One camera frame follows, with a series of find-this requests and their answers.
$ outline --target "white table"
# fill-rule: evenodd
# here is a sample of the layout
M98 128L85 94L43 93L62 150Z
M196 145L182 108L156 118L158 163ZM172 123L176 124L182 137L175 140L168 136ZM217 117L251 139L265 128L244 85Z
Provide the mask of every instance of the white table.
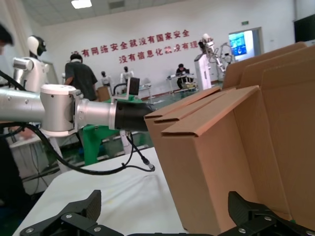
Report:
M177 80L177 79L181 79L182 83L183 83L183 78L188 78L188 79L193 79L193 74L183 74L183 75L179 75L179 76L169 76L167 77L166 80L169 81L169 85L171 87L171 91L170 93L174 95L174 89L173 89L173 85L172 85L172 80Z
M152 88L151 85L150 85L150 86L141 87L141 88L139 89L139 92L144 91L144 90L148 90L150 102L153 103L153 102L152 102L152 98L153 98L153 97L151 96L151 88Z
M86 199L93 190L102 192L98 223L124 235L133 233L184 233L154 148L142 153L155 165L153 173L128 168L110 176L90 176L69 171L56 177L19 226L14 236L35 223L58 214L69 202ZM129 155L90 165L91 170L110 170ZM131 165L146 167L137 153Z

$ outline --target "person sitting at desk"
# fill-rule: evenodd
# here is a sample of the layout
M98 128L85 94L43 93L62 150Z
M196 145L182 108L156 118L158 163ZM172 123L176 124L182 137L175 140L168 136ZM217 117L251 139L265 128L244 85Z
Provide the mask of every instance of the person sitting at desk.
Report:
M189 74L189 70L186 69L183 64L179 64L176 70L176 76L181 76L185 74ZM186 79L188 79L189 82L193 82L193 78L188 78L187 76L177 79L177 85L180 89L183 89L182 83L186 83Z

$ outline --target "white wall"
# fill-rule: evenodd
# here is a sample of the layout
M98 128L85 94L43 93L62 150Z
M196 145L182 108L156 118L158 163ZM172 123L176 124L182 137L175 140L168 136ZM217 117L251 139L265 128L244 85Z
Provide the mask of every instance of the white wall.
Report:
M176 30L189 30L190 37L187 39L173 39L84 58L84 63L93 69L98 78L100 72L105 70L116 81L123 66L127 65L134 70L136 77L149 78L154 85L152 93L157 94L169 91L165 78L175 72L179 63L194 72L193 60L200 53L199 49L126 64L119 64L119 56L199 41L204 33L211 35L215 44L220 46L228 42L229 33L258 27L262 27L264 51L268 52L294 43L293 19L294 4L291 0L189 0L48 26L45 30L58 75L63 73L66 61L75 50L120 44L122 41ZM249 21L250 24L242 26L242 21Z
M245 31L244 32L244 40L246 44L246 54L236 56L235 59L237 61L246 60L248 58L252 58L255 56L255 50L254 50L254 40L252 38L252 31Z
M315 14L315 0L296 0L297 20Z

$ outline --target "humanoid robot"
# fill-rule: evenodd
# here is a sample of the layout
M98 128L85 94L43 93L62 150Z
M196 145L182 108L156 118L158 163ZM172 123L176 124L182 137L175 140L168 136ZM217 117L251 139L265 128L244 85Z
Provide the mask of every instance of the humanoid robot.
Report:
M14 80L27 91L40 92L40 88L47 82L49 66L38 59L46 51L45 41L38 36L28 38L30 56L15 58L13 61Z

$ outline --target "cardboard flap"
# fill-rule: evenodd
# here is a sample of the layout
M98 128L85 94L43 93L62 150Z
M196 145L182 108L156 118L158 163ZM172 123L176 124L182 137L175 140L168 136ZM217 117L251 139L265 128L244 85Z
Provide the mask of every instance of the cardboard flap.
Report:
M209 104L210 102L216 100L218 97L221 97L222 95L229 92L229 90L217 92L215 94L212 94L208 97L205 97L204 99L201 99L197 102L194 102L186 107L183 107L175 112L171 112L165 116L162 116L154 121L154 123L162 123L162 122L169 122L169 121L177 121L181 120L188 115L194 113L195 111L199 110L200 108L204 107L205 105Z
M233 63L229 65L226 69L225 78L223 81L223 87L222 89L227 89L233 86L238 86L241 82L243 71L246 66L258 63L263 60L268 60L286 53L293 52L295 50L299 50L302 48L306 48L307 45L303 42L295 43L292 45L289 45L284 48L280 48L268 53L261 54L259 56L243 60L237 63Z
M258 89L258 86L252 86L233 90L173 126L163 130L162 135L192 134L201 136Z
M175 111L179 108L187 106L191 103L194 103L195 101L198 101L198 100L200 100L204 97L207 97L207 96L211 95L212 93L218 92L220 90L221 90L220 86L215 86L215 87L212 87L210 89L195 93L195 94L193 94L189 97L185 97L184 99L182 99L178 102L175 102L169 106L166 106L166 107L163 107L159 110L156 110L156 111L146 115L145 118L157 118L157 117L164 116L164 115L166 115L172 111Z
M315 45L247 66L244 70L239 88L254 85L260 86L262 83L262 74L266 69L305 59L315 59Z
M314 82L314 74L315 58L274 67L264 71L261 90Z

